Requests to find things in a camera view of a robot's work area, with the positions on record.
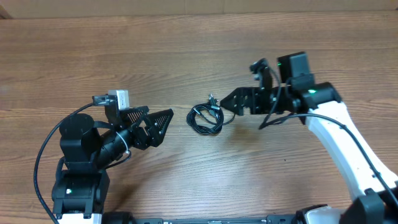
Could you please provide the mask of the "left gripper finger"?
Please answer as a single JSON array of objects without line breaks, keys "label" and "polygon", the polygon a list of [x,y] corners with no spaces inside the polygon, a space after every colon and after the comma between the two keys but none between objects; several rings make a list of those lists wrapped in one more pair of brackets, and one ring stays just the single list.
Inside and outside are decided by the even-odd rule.
[{"label": "left gripper finger", "polygon": [[162,144],[173,115],[173,110],[167,109],[146,116],[146,131],[150,146],[158,147]]},{"label": "left gripper finger", "polygon": [[121,118],[124,122],[137,122],[141,121],[148,112],[149,112],[148,106],[129,108],[121,112]]}]

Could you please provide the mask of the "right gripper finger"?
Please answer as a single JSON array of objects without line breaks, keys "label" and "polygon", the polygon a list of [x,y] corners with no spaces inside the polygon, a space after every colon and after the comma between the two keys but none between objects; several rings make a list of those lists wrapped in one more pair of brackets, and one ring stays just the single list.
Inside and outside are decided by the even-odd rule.
[{"label": "right gripper finger", "polygon": [[223,99],[220,101],[221,107],[230,112],[233,112],[236,115],[243,116],[244,115],[244,108],[251,108],[252,107],[252,100],[245,99],[245,98],[229,98]]},{"label": "right gripper finger", "polygon": [[228,96],[224,97],[222,103],[239,103],[245,102],[252,97],[252,87],[239,87],[233,90]]}]

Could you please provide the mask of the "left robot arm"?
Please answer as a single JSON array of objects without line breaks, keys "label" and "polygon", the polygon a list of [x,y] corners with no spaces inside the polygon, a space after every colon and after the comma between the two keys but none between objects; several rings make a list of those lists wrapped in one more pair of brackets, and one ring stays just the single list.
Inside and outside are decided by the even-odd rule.
[{"label": "left robot arm", "polygon": [[52,189],[53,214],[59,223],[135,223],[130,212],[105,212],[107,170],[121,163],[132,147],[159,146],[174,112],[149,113],[147,106],[105,107],[108,122],[78,113],[60,125],[60,159]]}]

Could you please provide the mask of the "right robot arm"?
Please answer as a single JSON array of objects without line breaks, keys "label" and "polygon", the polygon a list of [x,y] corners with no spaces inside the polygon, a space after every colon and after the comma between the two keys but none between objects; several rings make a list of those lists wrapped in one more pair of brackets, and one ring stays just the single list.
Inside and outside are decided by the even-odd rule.
[{"label": "right robot arm", "polygon": [[335,87],[315,82],[305,52],[281,56],[277,65],[279,73],[264,58],[253,63],[249,69],[259,86],[235,89],[221,107],[239,116],[245,108],[265,115],[261,129],[299,118],[329,153],[352,203],[346,209],[313,205],[293,215],[269,215],[266,222],[397,223],[397,174],[362,137]]}]

